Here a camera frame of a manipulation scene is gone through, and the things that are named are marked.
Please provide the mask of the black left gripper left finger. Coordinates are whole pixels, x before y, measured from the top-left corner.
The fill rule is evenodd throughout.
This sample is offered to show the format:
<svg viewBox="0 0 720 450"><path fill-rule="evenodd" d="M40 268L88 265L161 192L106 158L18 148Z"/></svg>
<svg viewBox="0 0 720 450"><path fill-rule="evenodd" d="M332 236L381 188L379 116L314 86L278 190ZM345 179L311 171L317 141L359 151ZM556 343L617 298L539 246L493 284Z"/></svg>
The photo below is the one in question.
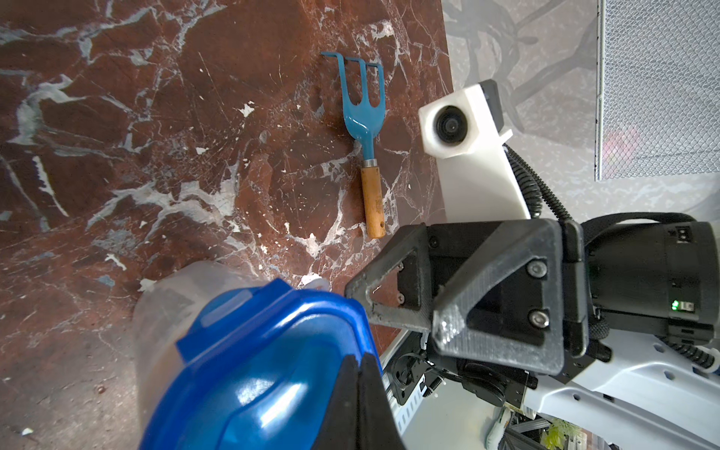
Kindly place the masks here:
<svg viewBox="0 0 720 450"><path fill-rule="evenodd" d="M359 367L356 358L343 358L313 450L357 448Z"/></svg>

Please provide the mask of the clear container blue lid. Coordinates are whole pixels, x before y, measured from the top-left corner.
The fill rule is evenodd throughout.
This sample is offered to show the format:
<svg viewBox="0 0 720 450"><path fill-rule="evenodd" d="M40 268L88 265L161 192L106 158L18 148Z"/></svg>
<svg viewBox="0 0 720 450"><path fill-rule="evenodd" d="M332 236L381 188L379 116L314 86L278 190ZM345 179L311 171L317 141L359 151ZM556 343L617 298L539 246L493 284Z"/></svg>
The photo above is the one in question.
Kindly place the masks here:
<svg viewBox="0 0 720 450"><path fill-rule="evenodd" d="M142 449L309 449L365 309L217 262L151 285L132 317Z"/></svg>

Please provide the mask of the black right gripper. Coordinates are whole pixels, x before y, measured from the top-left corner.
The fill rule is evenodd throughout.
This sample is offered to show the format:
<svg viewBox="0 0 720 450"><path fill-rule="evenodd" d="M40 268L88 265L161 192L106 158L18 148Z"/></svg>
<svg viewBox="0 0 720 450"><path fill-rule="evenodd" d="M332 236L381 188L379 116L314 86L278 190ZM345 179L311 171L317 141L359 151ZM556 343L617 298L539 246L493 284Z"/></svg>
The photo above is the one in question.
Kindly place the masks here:
<svg viewBox="0 0 720 450"><path fill-rule="evenodd" d="M403 226L345 288L441 356L545 375L585 356L589 294L581 225L551 219Z"/></svg>

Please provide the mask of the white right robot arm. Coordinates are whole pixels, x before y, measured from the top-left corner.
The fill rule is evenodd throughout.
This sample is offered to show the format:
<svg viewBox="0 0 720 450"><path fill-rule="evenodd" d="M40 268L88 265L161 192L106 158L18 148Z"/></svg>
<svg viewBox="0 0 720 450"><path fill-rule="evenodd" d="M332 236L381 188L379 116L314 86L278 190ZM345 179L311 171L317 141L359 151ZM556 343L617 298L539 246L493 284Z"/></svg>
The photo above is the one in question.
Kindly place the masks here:
<svg viewBox="0 0 720 450"><path fill-rule="evenodd" d="M347 285L408 337L406 405L441 382L622 449L719 446L719 256L679 213L410 225Z"/></svg>

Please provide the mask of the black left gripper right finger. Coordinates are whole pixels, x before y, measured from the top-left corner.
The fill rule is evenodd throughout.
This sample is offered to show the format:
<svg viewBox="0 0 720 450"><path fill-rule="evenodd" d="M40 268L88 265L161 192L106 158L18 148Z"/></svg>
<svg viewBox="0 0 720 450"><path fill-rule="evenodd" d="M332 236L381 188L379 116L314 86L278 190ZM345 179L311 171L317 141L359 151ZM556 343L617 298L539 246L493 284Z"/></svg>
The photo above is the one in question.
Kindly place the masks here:
<svg viewBox="0 0 720 450"><path fill-rule="evenodd" d="M359 370L358 448L405 449L386 397L377 358L373 354L364 354Z"/></svg>

